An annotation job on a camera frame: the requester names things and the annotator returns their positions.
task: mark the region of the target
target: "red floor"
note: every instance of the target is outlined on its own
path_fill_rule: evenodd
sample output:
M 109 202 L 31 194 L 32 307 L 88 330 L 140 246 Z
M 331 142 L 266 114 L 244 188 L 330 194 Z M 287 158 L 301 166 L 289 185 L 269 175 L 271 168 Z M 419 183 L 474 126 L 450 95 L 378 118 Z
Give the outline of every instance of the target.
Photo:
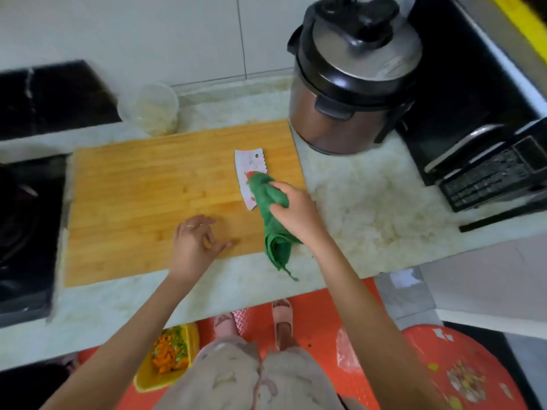
M 381 302 L 372 278 L 365 279 L 366 286 Z M 341 327 L 340 318 L 326 289 L 291 298 L 294 308 L 294 337 L 323 367 L 338 393 L 356 397 L 369 410 L 379 410 L 378 403 L 366 378 L 362 374 L 349 374 L 336 363 L 336 334 Z M 243 338 L 256 342 L 264 356 L 274 348 L 274 321 L 270 303 L 234 313 L 237 328 Z M 213 340 L 212 318 L 198 322 L 201 346 Z M 80 361 L 89 358 L 96 348 L 81 351 Z M 151 393 L 138 393 L 131 385 L 122 398 L 118 410 L 149 410 L 166 389 Z

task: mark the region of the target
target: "slipper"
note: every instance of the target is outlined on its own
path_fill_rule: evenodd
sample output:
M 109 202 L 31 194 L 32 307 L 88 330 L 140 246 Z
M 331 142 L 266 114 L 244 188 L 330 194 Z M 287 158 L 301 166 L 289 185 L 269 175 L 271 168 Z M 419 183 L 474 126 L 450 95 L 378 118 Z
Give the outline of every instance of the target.
M 274 334 L 275 334 L 275 345 L 277 349 L 279 350 L 279 344 L 277 343 L 277 324 L 281 324 L 286 322 L 291 327 L 291 335 L 293 334 L 293 306 L 289 302 L 288 299 L 280 299 L 280 301 L 284 301 L 285 303 L 288 303 L 289 306 L 285 305 L 276 305 L 273 306 L 274 303 L 272 302 L 272 315 L 273 315 L 273 326 L 274 326 Z
M 213 322 L 215 339 L 229 337 L 231 335 L 239 335 L 239 332 L 237 332 L 236 320 L 231 313 L 217 315 Z

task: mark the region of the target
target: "marble countertop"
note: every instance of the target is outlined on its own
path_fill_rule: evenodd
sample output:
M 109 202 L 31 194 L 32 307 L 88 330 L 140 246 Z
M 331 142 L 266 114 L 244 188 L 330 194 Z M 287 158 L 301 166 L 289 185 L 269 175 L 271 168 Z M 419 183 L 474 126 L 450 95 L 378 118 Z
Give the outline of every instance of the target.
M 197 89 L 181 97 L 181 131 L 275 120 L 287 116 L 290 78 L 276 77 Z M 0 143 L 0 162 L 71 152 L 79 146 L 143 138 L 124 123 Z M 331 157 L 294 138 L 306 185 L 329 232 L 360 277 L 400 270 L 484 246 L 547 231 L 547 212 L 469 233 L 458 225 L 498 213 L 514 202 L 453 213 L 436 187 L 425 187 L 406 146 L 391 133 L 377 149 Z M 66 200 L 70 202 L 70 179 Z M 40 319 L 0 329 L 0 370 L 104 343 L 146 301 L 166 270 L 62 288 L 63 252 L 54 309 Z M 168 326 L 325 287 L 311 254 L 295 246 L 289 269 L 278 272 L 263 253 L 217 260 L 177 307 Z

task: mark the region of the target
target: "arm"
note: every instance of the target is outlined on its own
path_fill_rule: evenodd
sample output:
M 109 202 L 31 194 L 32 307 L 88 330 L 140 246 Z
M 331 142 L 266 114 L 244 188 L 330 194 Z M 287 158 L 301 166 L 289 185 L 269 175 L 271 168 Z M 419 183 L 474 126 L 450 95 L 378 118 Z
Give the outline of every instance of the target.
M 215 241 L 213 219 L 196 216 L 178 225 L 174 256 L 165 280 L 93 356 L 63 384 L 43 410 L 113 409 L 127 390 L 144 357 L 181 300 L 229 243 Z M 210 243 L 208 249 L 204 239 Z
M 424 366 L 327 233 L 309 194 L 271 183 L 289 198 L 270 212 L 314 254 L 366 378 L 384 410 L 444 409 Z

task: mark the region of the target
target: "microwave control panel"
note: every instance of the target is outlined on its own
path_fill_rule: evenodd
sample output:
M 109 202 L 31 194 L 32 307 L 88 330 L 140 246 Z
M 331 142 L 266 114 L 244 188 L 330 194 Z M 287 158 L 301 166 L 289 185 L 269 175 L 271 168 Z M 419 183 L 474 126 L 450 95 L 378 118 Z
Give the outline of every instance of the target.
M 547 152 L 527 136 L 504 144 L 439 184 L 455 212 L 547 179 Z

